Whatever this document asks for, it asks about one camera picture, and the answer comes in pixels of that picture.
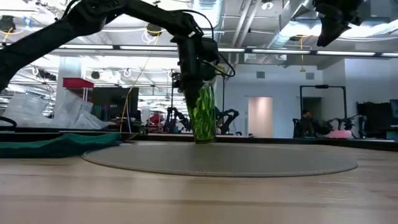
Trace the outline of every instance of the ceiling light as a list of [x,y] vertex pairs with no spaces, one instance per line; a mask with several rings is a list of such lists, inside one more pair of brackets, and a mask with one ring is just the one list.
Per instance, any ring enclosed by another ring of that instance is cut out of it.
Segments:
[[337,56],[373,56],[374,52],[338,52],[319,50],[317,55],[337,55]]
[[261,9],[267,10],[267,9],[272,9],[274,7],[274,3],[272,2],[266,2],[261,6]]
[[177,51],[177,47],[161,46],[120,46],[122,50],[156,50],[156,51]]
[[[9,84],[16,84],[16,85],[43,85],[43,82],[9,82]],[[46,85],[56,85],[57,82],[45,82]]]
[[271,49],[252,49],[252,53],[260,53],[260,54],[298,54],[298,55],[304,55],[304,54],[310,54],[311,51],[309,50],[271,50]]
[[0,9],[0,15],[2,16],[25,17],[36,14],[39,14],[39,12],[35,10]]
[[231,52],[244,52],[244,49],[229,49],[229,48],[222,49],[222,48],[220,48],[220,49],[218,49],[218,52],[229,52],[229,53],[231,53]]
[[383,53],[382,57],[398,57],[398,53]]
[[126,77],[126,78],[130,77],[130,76],[131,76],[130,69],[126,69],[126,70],[123,72],[123,75],[124,75],[124,77]]
[[95,45],[95,44],[65,44],[62,45],[60,48],[66,49],[113,49],[112,45]]

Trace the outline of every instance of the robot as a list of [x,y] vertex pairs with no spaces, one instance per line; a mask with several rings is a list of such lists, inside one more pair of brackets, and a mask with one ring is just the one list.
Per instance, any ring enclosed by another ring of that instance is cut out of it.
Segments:
[[[212,64],[217,64],[217,43],[203,37],[190,10],[166,11],[140,0],[71,0],[60,19],[0,50],[0,91],[3,91],[18,70],[79,36],[97,33],[122,14],[136,17],[163,27],[177,44],[181,76],[173,86],[183,92],[187,107],[195,108],[204,81],[216,76]],[[355,12],[363,0],[314,0],[316,11],[323,14],[319,46],[326,46],[349,29],[349,23],[359,24]]]

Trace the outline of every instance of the metal frame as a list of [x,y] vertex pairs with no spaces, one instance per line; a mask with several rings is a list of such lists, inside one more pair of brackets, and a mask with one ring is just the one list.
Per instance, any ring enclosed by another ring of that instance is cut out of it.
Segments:
[[329,89],[329,88],[341,88],[343,89],[344,98],[344,118],[347,118],[347,95],[345,86],[330,86],[330,85],[300,85],[300,114],[303,117],[303,88],[316,88],[316,89]]

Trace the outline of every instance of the person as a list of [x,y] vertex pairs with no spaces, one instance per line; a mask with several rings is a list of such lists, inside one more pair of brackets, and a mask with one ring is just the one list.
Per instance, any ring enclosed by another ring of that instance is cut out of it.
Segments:
[[315,137],[315,130],[313,127],[313,116],[311,112],[303,110],[303,116],[300,119],[302,132],[305,137]]
[[303,117],[300,120],[304,136],[315,137],[316,133],[326,135],[332,131],[330,125],[321,124],[315,119],[311,112],[303,110]]

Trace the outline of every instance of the pink object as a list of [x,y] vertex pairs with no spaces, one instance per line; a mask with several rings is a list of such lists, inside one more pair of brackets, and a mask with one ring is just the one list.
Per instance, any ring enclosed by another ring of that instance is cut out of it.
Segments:
[[353,139],[354,136],[351,131],[347,130],[336,130],[331,133],[325,135],[326,138],[334,138],[334,139]]

